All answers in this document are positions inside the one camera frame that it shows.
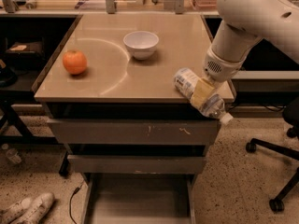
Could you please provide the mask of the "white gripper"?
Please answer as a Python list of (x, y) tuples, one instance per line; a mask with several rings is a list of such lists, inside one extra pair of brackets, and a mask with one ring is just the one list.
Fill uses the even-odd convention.
[[(222, 83), (231, 79), (239, 71), (242, 64), (242, 61), (225, 61), (220, 58), (212, 48), (209, 48), (206, 52), (203, 70), (211, 81)], [(195, 108), (200, 108), (214, 90), (215, 87), (210, 82), (204, 78), (200, 78), (192, 93), (190, 100), (191, 105)]]

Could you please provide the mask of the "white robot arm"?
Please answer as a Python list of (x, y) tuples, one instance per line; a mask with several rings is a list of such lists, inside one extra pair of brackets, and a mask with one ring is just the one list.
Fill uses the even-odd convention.
[(289, 0), (217, 0), (217, 10), (221, 25), (190, 99), (196, 108), (237, 73), (263, 39), (299, 62), (299, 8)]

